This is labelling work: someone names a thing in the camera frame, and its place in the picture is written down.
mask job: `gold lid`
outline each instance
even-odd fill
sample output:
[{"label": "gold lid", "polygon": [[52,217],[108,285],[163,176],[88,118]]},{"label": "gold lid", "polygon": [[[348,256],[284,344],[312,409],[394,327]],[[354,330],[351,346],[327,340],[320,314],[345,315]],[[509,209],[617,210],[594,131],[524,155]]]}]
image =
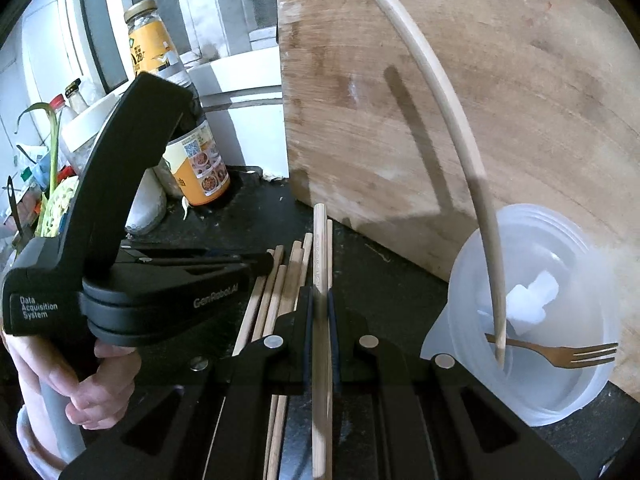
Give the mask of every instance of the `gold lid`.
[{"label": "gold lid", "polygon": [[155,0],[142,0],[141,2],[133,4],[125,11],[124,21],[128,22],[131,18],[134,18],[142,12],[147,12],[148,10],[154,10],[157,8],[158,4]]}]

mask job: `bundle of chopsticks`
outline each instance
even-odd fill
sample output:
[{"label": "bundle of chopsticks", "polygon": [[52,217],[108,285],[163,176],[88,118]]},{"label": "bundle of chopsticks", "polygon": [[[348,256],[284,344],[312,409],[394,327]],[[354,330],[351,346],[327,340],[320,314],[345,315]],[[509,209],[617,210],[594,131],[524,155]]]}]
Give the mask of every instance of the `bundle of chopsticks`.
[{"label": "bundle of chopsticks", "polygon": [[[255,280],[247,304],[233,355],[245,345],[273,333],[278,316],[296,309],[298,291],[306,283],[311,253],[314,254],[314,328],[312,362],[312,468],[315,479],[331,478],[332,455],[332,367],[327,316],[327,295],[332,284],[332,221],[326,217],[324,204],[314,207],[314,232],[304,241],[295,241],[287,264],[282,264],[284,247],[268,252],[273,269],[268,276]],[[272,396],[263,480],[276,480],[287,416],[287,396]]]}]

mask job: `bottle label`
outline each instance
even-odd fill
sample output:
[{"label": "bottle label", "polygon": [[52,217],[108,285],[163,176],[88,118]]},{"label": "bottle label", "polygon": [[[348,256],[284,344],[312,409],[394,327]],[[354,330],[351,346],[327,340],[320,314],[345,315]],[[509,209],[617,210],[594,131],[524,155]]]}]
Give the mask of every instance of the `bottle label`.
[{"label": "bottle label", "polygon": [[130,33],[129,49],[135,75],[150,72],[169,79],[184,71],[180,55],[160,20],[147,23]]},{"label": "bottle label", "polygon": [[207,121],[171,142],[164,160],[191,205],[212,202],[229,186],[225,163]]}]

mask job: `black countertop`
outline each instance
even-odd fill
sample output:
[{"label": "black countertop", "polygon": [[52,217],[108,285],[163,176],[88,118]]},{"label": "black countertop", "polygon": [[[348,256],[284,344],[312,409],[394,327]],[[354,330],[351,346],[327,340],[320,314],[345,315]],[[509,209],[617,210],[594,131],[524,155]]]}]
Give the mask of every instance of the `black countertop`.
[{"label": "black countertop", "polygon": [[[143,242],[203,246],[244,252],[265,251],[312,231],[313,211],[293,198],[285,182],[266,183],[237,174],[234,185],[214,206],[190,210],[183,221],[179,203]],[[422,342],[447,299],[447,283],[334,222],[336,301],[367,317],[373,334],[405,352],[419,354]],[[144,392],[166,383],[191,358],[229,355],[247,298],[237,298],[214,318],[161,344],[141,349],[143,366],[136,381]],[[311,478],[310,398],[293,397],[287,418],[280,480]],[[334,478],[376,478],[371,403],[367,397],[334,399]],[[640,404],[607,383],[588,406],[536,432],[580,473],[598,477],[602,465],[624,444],[640,420]]]}]

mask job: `cutting board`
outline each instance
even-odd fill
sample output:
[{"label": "cutting board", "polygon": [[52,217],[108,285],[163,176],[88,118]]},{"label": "cutting board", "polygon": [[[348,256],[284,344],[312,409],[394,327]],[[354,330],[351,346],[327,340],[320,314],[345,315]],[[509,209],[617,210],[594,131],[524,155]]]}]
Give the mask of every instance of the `cutting board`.
[{"label": "cutting board", "polygon": [[[576,222],[620,286],[612,380],[640,400],[640,52],[608,0],[401,0],[452,81],[497,207]],[[291,186],[448,280],[476,229],[436,103],[372,0],[278,0]]]}]

